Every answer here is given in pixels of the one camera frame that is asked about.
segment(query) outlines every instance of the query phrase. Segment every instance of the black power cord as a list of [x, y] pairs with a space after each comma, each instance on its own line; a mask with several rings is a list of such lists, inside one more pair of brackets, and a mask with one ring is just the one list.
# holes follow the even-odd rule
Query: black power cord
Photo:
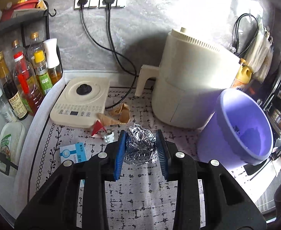
[[[251, 39], [251, 41], [249, 42], [248, 46], [244, 49], [244, 51], [242, 51], [240, 54], [238, 54], [238, 50], [239, 50], [239, 23], [240, 23], [240, 21], [241, 21], [242, 18], [247, 17], [247, 16], [248, 16], [248, 17], [253, 17], [253, 18], [255, 19], [257, 29], [256, 29], [256, 33], [255, 33], [254, 37], [253, 37], [253, 38]], [[251, 46], [252, 42], [254, 41], [254, 39], [256, 38], [256, 36], [257, 36], [257, 34], [258, 34], [258, 32], [259, 32], [258, 21], [257, 21], [257, 19], [256, 19], [252, 14], [250, 14], [250, 13], [244, 13], [244, 14], [242, 14], [241, 16], [239, 16], [239, 18], [236, 20], [236, 22], [235, 22], [235, 24], [234, 24], [234, 31], [235, 31], [235, 40], [236, 40], [236, 42], [235, 42], [236, 51], [235, 51], [234, 54], [236, 54], [238, 57], [241, 57], [241, 55], [242, 55], [243, 53], [245, 53], [245, 52], [249, 49], [249, 47]]]
[[[136, 78], [137, 78], [137, 76], [138, 76], [138, 75], [137, 75], [137, 71], [136, 71], [136, 67], [135, 67], [135, 65], [133, 64], [133, 62], [132, 62], [131, 60], [129, 60], [127, 57], [125, 57], [124, 55], [122, 55], [122, 54], [116, 52], [116, 50], [115, 50], [115, 46], [114, 46], [114, 43], [113, 43], [113, 39], [112, 39], [112, 35], [111, 35], [111, 30], [110, 30], [110, 10], [111, 10], [111, 5], [114, 3], [114, 1], [115, 1], [115, 0], [104, 0], [104, 2], [107, 4], [107, 9], [108, 9], [108, 34], [109, 34], [109, 37], [110, 37], [112, 49], [109, 49], [109, 48], [107, 48], [107, 47], [102, 46], [101, 44], [99, 44], [99, 43], [92, 37], [92, 35], [91, 35], [91, 33], [89, 32], [88, 27], [87, 27], [87, 25], [86, 25], [86, 22], [85, 22], [85, 19], [84, 19], [84, 13], [83, 13], [84, 5], [87, 3], [87, 0], [79, 0], [79, 1], [78, 1], [78, 5], [81, 6], [81, 16], [82, 16], [83, 25], [84, 25], [84, 27], [85, 27], [85, 30], [86, 30], [88, 36], [89, 36], [89, 37], [92, 39], [92, 41], [93, 41], [96, 45], [98, 45], [99, 47], [101, 47], [101, 48], [103, 48], [103, 49], [105, 49], [105, 50], [108, 50], [108, 51], [113, 52], [114, 55], [115, 55], [115, 58], [116, 58], [116, 60], [117, 60], [117, 62], [118, 62], [118, 64], [120, 65], [120, 67], [121, 67], [126, 73], [132, 74], [132, 75], [134, 76], [133, 83], [132, 83], [131, 87], [129, 88], [129, 90], [127, 91], [127, 93], [126, 93], [118, 102], [116, 102], [115, 104], [113, 104], [113, 105], [111, 105], [111, 106], [106, 107], [105, 109], [111, 109], [111, 108], [113, 108], [114, 106], [117, 106], [118, 104], [120, 104], [120, 103], [129, 95], [129, 93], [131, 92], [131, 90], [132, 90], [132, 88], [133, 88], [133, 86], [134, 86], [134, 84], [135, 84]], [[118, 58], [118, 55], [121, 56], [121, 57], [123, 57], [124, 59], [126, 59], [126, 60], [132, 65], [132, 67], [133, 67], [133, 69], [134, 69], [134, 73], [129, 72], [128, 70], [126, 70], [126, 69], [123, 67], [123, 65], [121, 64], [121, 62], [120, 62], [120, 60], [119, 60], [119, 58]]]

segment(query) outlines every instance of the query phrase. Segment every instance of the silver screw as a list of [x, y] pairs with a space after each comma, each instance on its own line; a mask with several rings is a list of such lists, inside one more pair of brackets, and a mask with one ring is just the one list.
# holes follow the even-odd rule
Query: silver screw
[[105, 153], [105, 152], [100, 152], [100, 153], [98, 154], [98, 157], [99, 157], [99, 158], [106, 158], [106, 157], [107, 157], [107, 153]]
[[212, 161], [211, 161], [211, 164], [212, 164], [213, 166], [218, 166], [218, 165], [219, 165], [219, 161], [217, 161], [217, 160], [212, 160]]
[[176, 157], [183, 158], [183, 157], [185, 157], [185, 154], [183, 152], [177, 152]]
[[69, 167], [69, 166], [72, 165], [72, 164], [73, 164], [73, 162], [72, 162], [71, 160], [66, 160], [66, 161], [63, 162], [63, 165], [64, 165], [65, 167]]

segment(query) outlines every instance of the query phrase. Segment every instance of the cream-colored appliance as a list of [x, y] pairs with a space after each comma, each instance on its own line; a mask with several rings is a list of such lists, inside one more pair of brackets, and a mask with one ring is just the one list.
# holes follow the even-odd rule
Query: cream-colored appliance
[[109, 79], [80, 77], [70, 80], [51, 110], [56, 124], [90, 128], [104, 113]]
[[169, 125], [203, 127], [220, 93], [230, 88], [239, 70], [239, 58], [222, 46], [173, 29], [167, 37], [159, 67], [143, 65], [135, 96], [147, 79], [156, 77], [152, 94], [155, 116]]

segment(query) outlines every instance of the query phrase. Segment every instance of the air fryer vent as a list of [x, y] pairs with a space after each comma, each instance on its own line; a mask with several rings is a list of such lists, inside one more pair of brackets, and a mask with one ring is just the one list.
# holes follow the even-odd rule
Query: air fryer vent
[[218, 47], [216, 47], [215, 45], [210, 44], [210, 43], [206, 43], [204, 41], [198, 40], [198, 39], [193, 38], [193, 37], [190, 37], [190, 36], [186, 35], [185, 33], [177, 31], [175, 29], [172, 29], [172, 36], [176, 37], [176, 38], [178, 38], [178, 39], [180, 39], [182, 41], [186, 41], [186, 42], [188, 42], [190, 44], [195, 44], [195, 45], [198, 45], [198, 46], [205, 47], [207, 49], [213, 50], [215, 52], [220, 52], [220, 49]]

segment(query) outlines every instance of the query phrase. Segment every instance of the crumpled aluminum foil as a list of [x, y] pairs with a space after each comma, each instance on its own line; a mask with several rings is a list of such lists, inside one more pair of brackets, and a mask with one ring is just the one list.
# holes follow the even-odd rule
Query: crumpled aluminum foil
[[127, 133], [129, 137], [126, 139], [125, 163], [140, 166], [158, 160], [155, 136], [150, 130], [135, 123], [127, 129]]

